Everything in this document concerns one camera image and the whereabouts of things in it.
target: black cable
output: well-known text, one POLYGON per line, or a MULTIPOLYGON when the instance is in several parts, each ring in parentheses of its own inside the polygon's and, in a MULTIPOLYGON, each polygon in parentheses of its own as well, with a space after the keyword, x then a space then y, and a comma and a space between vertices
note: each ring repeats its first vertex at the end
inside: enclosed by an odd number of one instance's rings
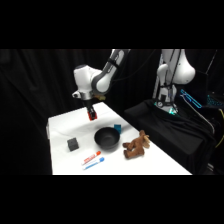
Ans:
MULTIPOLYGON (((176 70, 177 70, 177 66, 178 66, 179 60, 180 60, 181 52, 182 52, 182 50, 180 49, 179 56, 178 56, 177 63, 176 63, 176 67, 175 67, 175 70, 174 70, 174 73, 173 73, 173 77, 172 77, 171 82, 170 82, 170 91, 172 91, 172 97, 173 97, 173 88, 172 88, 172 86, 173 86, 173 79, 174 79, 174 76, 175 76, 175 74, 176 74, 176 70)), ((174 102, 172 102, 171 95, 170 95, 169 93, 168 93, 168 95, 169 95, 170 102, 171 102, 173 108, 175 109, 176 113, 178 114, 178 109, 174 106, 174 102)))
POLYGON ((174 78, 174 76, 176 75, 176 70, 177 70, 177 66, 178 66, 179 60, 180 60, 181 52, 182 52, 182 50, 180 49, 179 56, 178 56, 178 59, 177 59, 177 64, 176 64, 176 67, 175 67, 175 70, 174 70, 174 73, 173 73, 173 77, 172 77, 172 79, 171 79, 171 83, 170 83, 171 86, 172 86, 172 84, 173 84, 173 78, 174 78))
MULTIPOLYGON (((173 59, 173 55, 174 55, 175 50, 176 50, 176 49, 173 49, 173 53, 172 53, 172 55, 171 55, 171 57, 170 57, 170 62, 171 62, 172 59, 173 59)), ((169 71, 169 68, 168 68, 167 71, 166 71, 165 84, 166 84, 166 78, 167 78, 167 73, 168 73, 168 71, 169 71)))
MULTIPOLYGON (((124 66, 122 66, 122 71, 121 71, 119 77, 121 77, 121 76, 123 75, 123 73, 124 73, 124 70, 125 70, 125 68, 126 68, 126 64, 127 64, 128 58, 126 59, 126 61, 125 61, 125 63, 124 63, 124 66)), ((111 89, 112 89, 118 82, 116 82, 115 80, 113 80, 112 83, 113 83, 113 84, 111 85, 111 89)))
POLYGON ((151 59, 151 57, 155 53, 155 51, 156 51, 156 49, 154 49, 154 51, 151 53, 151 55, 148 57, 148 59, 145 61, 145 63, 137 71, 135 71, 133 74, 131 74, 130 76, 128 76, 126 78, 123 78, 123 79, 114 80, 113 82, 123 81, 123 80, 129 79, 129 78, 133 77, 134 75, 136 75, 147 64, 149 59, 151 59))

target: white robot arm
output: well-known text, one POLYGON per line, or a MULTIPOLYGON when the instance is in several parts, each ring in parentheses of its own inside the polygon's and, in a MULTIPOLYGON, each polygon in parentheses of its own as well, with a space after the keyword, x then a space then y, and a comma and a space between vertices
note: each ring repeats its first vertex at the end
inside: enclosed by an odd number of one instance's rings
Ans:
POLYGON ((104 96, 109 92, 112 81, 117 73, 122 70, 129 51, 130 49, 113 49, 103 71, 87 65, 75 68, 74 75, 78 91, 73 94, 73 97, 82 99, 91 121, 97 119, 97 114, 92 105, 94 95, 104 96))
POLYGON ((156 106, 171 114, 178 112, 174 104, 177 93, 174 84, 186 85, 195 77, 195 69, 189 64, 184 49, 162 49, 165 64, 157 71, 160 92, 156 106))
MULTIPOLYGON (((88 110, 90 120, 97 119, 92 106, 94 95, 105 95, 110 91, 115 76, 122 70, 130 49, 113 49, 112 54, 103 71, 93 69, 87 65, 76 67, 74 71, 78 91, 74 98, 82 99, 88 110)), ((165 64, 157 71, 160 80, 160 93, 156 106, 170 112, 174 109, 176 88, 174 84, 187 84, 195 76, 195 70, 188 63, 184 49, 162 49, 165 64)))

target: black block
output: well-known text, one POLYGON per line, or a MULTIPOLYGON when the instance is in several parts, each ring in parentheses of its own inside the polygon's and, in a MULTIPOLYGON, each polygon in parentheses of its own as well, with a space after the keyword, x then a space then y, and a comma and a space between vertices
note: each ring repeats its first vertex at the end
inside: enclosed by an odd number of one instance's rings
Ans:
POLYGON ((76 138, 68 140, 68 147, 69 147, 71 152, 79 148, 79 145, 78 145, 78 142, 77 142, 76 138))

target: red object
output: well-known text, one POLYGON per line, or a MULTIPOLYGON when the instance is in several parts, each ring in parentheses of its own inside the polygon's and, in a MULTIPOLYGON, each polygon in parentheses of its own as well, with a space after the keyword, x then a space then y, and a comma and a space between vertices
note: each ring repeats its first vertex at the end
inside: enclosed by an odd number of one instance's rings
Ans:
POLYGON ((97 152, 96 154, 90 156, 89 158, 85 159, 84 162, 82 163, 82 165, 85 165, 86 163, 90 162, 91 160, 93 160, 94 158, 96 158, 97 156, 99 156, 101 154, 101 152, 97 152))
POLYGON ((93 120, 96 120, 96 119, 97 119, 97 114, 96 114, 96 112, 95 112, 95 115, 96 115, 96 116, 95 116, 95 119, 92 119, 92 117, 91 117, 91 115, 90 115, 89 112, 88 112, 88 115, 89 115, 89 120, 90 120, 90 121, 93 121, 93 120))

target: brown teddy bear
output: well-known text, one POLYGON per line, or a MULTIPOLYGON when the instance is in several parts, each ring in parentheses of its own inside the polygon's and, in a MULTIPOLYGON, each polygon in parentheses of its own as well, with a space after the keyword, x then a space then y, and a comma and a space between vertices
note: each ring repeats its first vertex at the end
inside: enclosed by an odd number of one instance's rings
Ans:
POLYGON ((131 143, 124 143, 123 147, 127 148, 124 150, 124 155, 127 159, 135 156, 145 155, 145 148, 149 148, 150 141, 149 136, 145 134, 145 131, 140 131, 140 137, 133 140, 131 143))

